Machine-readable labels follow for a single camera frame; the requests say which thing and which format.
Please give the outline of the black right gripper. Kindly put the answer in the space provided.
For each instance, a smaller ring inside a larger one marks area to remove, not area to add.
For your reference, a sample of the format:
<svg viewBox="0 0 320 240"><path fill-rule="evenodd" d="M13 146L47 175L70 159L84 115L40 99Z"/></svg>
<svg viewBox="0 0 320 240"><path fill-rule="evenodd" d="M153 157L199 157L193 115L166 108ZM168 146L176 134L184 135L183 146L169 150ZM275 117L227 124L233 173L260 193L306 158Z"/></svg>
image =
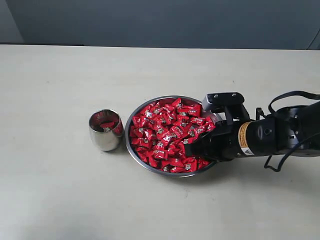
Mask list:
<svg viewBox="0 0 320 240"><path fill-rule="evenodd" d="M218 121L215 129L202 133L193 143L184 144L187 157L228 162L236 158L279 155L276 120Z"/></svg>

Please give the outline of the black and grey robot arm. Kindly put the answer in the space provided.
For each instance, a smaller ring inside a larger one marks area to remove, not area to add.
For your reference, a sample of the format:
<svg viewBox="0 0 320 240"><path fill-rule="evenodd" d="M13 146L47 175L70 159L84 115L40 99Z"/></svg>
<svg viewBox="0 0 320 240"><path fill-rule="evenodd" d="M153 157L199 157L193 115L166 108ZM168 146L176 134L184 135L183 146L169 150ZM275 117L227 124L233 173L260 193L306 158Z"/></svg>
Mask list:
<svg viewBox="0 0 320 240"><path fill-rule="evenodd" d="M218 121L215 128L184 144L187 157L228 162L236 158L290 153L297 157L320 155L320 104L280 108L279 117Z"/></svg>

